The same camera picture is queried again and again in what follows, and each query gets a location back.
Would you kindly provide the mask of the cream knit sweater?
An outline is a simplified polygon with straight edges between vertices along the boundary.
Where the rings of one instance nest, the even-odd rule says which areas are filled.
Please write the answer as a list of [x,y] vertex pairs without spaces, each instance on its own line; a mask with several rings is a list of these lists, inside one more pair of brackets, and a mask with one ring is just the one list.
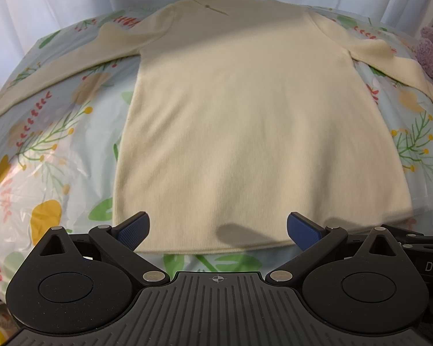
[[181,0],[98,36],[0,92],[0,116],[99,64],[140,57],[112,222],[152,220],[145,252],[289,243],[292,211],[364,230],[412,213],[393,138],[354,64],[421,91],[413,59],[275,0]]

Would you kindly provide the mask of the floral bed sheet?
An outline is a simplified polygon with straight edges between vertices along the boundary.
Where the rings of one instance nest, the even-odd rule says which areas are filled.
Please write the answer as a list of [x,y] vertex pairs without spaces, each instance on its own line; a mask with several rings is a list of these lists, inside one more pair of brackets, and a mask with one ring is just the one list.
[[[403,164],[416,208],[404,228],[433,235],[433,103],[364,63],[355,67]],[[94,66],[0,117],[0,298],[48,228],[85,233],[111,223],[138,69],[136,57]]]

